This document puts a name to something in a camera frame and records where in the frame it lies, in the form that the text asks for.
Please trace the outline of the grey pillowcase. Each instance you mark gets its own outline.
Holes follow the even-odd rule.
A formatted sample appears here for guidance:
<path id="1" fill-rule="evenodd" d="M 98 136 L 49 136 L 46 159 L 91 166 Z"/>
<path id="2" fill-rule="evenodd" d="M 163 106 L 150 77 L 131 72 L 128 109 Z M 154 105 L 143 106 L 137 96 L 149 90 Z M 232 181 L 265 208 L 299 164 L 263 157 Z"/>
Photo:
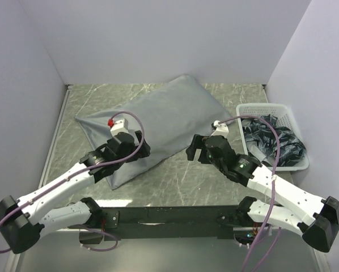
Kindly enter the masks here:
<path id="1" fill-rule="evenodd" d="M 231 114 L 195 77 L 182 75 L 124 105 L 87 117 L 75 116 L 92 148 L 111 138 L 107 123 L 117 112 L 121 112 L 119 118 L 127 120 L 130 132 L 144 128 L 150 156 L 125 163 L 107 177 L 112 190 L 187 148 L 195 134 L 210 135 L 214 121 L 231 118 Z"/>

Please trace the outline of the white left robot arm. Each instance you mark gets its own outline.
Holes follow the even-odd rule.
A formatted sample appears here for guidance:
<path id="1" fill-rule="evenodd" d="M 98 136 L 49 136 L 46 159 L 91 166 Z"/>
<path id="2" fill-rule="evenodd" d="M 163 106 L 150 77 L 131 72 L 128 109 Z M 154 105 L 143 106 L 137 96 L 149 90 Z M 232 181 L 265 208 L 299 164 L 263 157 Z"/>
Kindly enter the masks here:
<path id="1" fill-rule="evenodd" d="M 90 228 L 101 222 L 101 208 L 92 198 L 72 207 L 55 206 L 75 192 L 111 176 L 124 164 L 146 158 L 150 147 L 144 133 L 120 132 L 97 149 L 88 152 L 67 172 L 42 188 L 14 199 L 0 201 L 0 233 L 15 254 L 23 253 L 42 237 L 73 225 Z"/>

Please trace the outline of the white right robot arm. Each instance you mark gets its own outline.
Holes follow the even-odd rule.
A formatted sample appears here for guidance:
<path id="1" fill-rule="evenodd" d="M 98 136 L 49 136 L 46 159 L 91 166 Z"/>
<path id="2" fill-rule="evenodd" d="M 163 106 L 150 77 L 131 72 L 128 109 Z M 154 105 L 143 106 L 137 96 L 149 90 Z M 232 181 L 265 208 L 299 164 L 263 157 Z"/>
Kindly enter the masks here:
<path id="1" fill-rule="evenodd" d="M 238 205 L 237 220 L 243 226 L 267 220 L 269 224 L 294 232 L 314 249 L 328 253 L 339 232 L 339 200 L 308 193 L 276 176 L 258 160 L 236 154 L 222 135 L 194 135 L 186 150 L 188 160 L 211 164 L 224 176 L 246 188 L 274 197 L 271 207 L 254 198 L 245 198 Z"/>

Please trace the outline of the white plastic basket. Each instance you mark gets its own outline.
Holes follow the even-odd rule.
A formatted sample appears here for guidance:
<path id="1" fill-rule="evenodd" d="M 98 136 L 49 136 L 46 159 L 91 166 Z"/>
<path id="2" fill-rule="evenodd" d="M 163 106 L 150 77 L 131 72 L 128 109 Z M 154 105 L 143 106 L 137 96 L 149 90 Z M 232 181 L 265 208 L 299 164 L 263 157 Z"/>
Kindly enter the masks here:
<path id="1" fill-rule="evenodd" d="M 277 118 L 277 126 L 285 126 L 303 141 L 303 137 L 296 123 L 292 111 L 285 105 L 275 103 L 246 103 L 239 104 L 236 107 L 236 115 L 267 116 L 271 114 Z M 292 167 L 277 167 L 277 172 L 295 172 L 302 171 L 309 167 L 308 156 Z"/>

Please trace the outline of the dark patterned cloth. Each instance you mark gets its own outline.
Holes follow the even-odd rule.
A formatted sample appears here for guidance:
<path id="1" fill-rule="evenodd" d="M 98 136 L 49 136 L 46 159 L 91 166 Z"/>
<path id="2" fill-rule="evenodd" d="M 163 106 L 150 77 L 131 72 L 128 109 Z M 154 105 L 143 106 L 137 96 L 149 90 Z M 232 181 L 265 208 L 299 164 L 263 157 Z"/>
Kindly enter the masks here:
<path id="1" fill-rule="evenodd" d="M 277 118 L 271 114 L 262 116 L 276 131 L 280 143 L 278 167 L 293 167 L 306 155 L 306 148 L 292 130 L 278 126 Z M 242 119 L 245 144 L 250 156 L 271 167 L 277 154 L 277 142 L 269 127 L 258 119 Z"/>

